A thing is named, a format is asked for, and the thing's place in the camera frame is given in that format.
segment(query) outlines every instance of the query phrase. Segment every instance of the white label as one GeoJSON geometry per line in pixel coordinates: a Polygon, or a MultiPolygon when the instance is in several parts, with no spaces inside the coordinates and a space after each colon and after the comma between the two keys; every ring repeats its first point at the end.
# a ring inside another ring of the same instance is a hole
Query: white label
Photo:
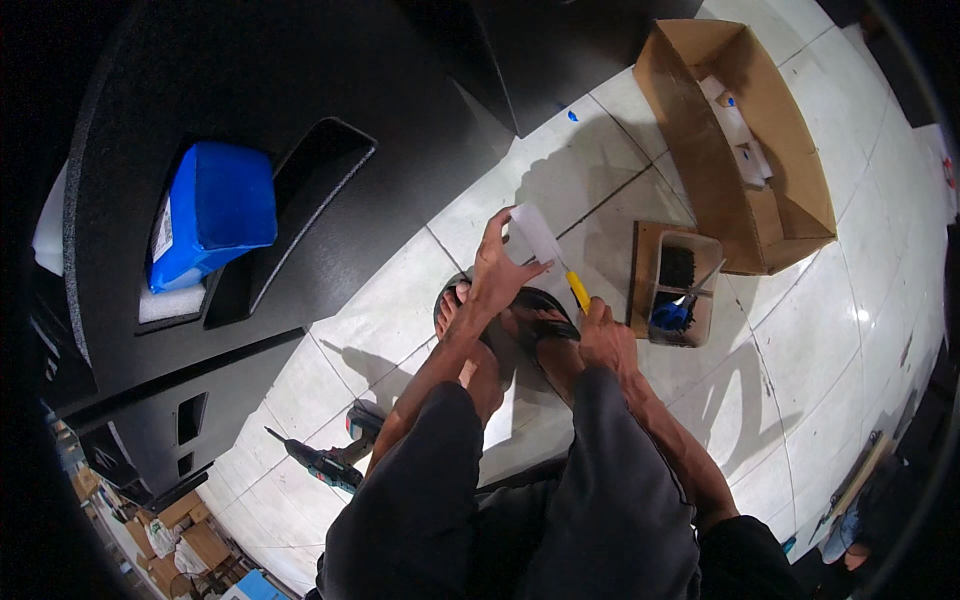
{"type": "Polygon", "coordinates": [[[167,204],[163,207],[163,214],[160,215],[160,219],[156,223],[156,232],[154,233],[154,262],[157,262],[173,245],[174,227],[170,218],[170,194],[167,194],[167,204]]]}

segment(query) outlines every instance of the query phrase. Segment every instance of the black sandal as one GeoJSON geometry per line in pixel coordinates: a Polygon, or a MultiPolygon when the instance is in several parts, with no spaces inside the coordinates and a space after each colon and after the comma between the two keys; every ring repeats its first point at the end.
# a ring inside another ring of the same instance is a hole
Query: black sandal
{"type": "MultiPolygon", "coordinates": [[[[433,304],[434,328],[437,327],[437,320],[440,317],[440,303],[444,301],[444,292],[449,291],[451,294],[453,294],[453,301],[456,303],[458,308],[464,305],[462,302],[460,302],[460,299],[457,298],[457,284],[460,283],[461,281],[465,283],[470,283],[470,284],[473,283],[472,281],[470,281],[469,277],[461,273],[458,273],[457,275],[453,276],[450,279],[450,281],[446,283],[443,290],[441,290],[440,294],[437,295],[437,301],[435,301],[433,304]]],[[[487,329],[484,329],[483,333],[480,334],[480,341],[483,342],[487,346],[487,348],[489,348],[491,351],[493,350],[493,344],[490,341],[490,332],[487,329]]]]}
{"type": "Polygon", "coordinates": [[[526,321],[516,319],[516,343],[530,357],[530,360],[543,372],[543,366],[537,360],[537,344],[543,340],[557,338],[561,340],[580,341],[580,330],[566,314],[564,306],[556,298],[543,290],[532,287],[520,288],[511,307],[518,306],[530,310],[556,310],[564,316],[566,321],[548,319],[534,319],[526,321]]]}

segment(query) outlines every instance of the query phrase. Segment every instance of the blue scissors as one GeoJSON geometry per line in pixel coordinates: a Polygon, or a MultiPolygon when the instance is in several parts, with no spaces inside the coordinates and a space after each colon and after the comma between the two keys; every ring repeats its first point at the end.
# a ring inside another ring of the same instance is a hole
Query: blue scissors
{"type": "Polygon", "coordinates": [[[700,291],[707,285],[707,282],[720,271],[727,259],[724,258],[720,264],[707,273],[699,283],[686,291],[686,294],[680,296],[672,302],[661,304],[654,309],[654,314],[650,316],[650,324],[664,331],[679,331],[684,328],[686,315],[690,310],[690,305],[697,299],[700,291]]]}

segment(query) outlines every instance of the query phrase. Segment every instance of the white tile floor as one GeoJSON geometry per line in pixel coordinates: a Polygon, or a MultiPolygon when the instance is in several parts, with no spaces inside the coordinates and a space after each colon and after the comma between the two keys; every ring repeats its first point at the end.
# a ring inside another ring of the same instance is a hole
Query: white tile floor
{"type": "MultiPolygon", "coordinates": [[[[637,341],[640,368],[704,444],[745,513],[799,558],[871,430],[892,431],[932,370],[944,332],[942,266],[952,200],[943,148],[910,129],[856,29],[813,0],[707,0],[703,18],[746,22],[780,66],[820,152],[839,243],[770,277],[721,276],[710,341],[637,341]]],[[[314,324],[217,459],[201,495],[238,542],[293,589],[313,586],[326,529],[349,496],[313,480],[263,432],[343,445],[357,396],[389,410],[436,343],[434,298],[473,260],[487,219],[535,203],[564,258],[622,319],[632,221],[693,225],[656,120],[629,70],[536,132],[414,236],[340,313],[314,324]]],[[[531,252],[521,240],[511,257],[531,252]]],[[[481,484],[569,445],[566,407],[520,366],[488,428],[481,484]]]]}

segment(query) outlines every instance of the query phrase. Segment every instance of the hand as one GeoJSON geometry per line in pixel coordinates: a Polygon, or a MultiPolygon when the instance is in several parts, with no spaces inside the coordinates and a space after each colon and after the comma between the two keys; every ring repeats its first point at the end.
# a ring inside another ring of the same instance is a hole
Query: hand
{"type": "Polygon", "coordinates": [[[515,264],[503,247],[503,226],[510,222],[510,209],[501,208],[487,222],[480,248],[473,262],[473,284],[468,300],[477,303],[491,319],[514,301],[523,284],[553,266],[553,261],[542,265],[515,264]]]}
{"type": "Polygon", "coordinates": [[[588,367],[608,367],[623,382],[639,374],[636,367],[636,337],[603,299],[590,299],[590,312],[580,322],[580,357],[588,367]]]}

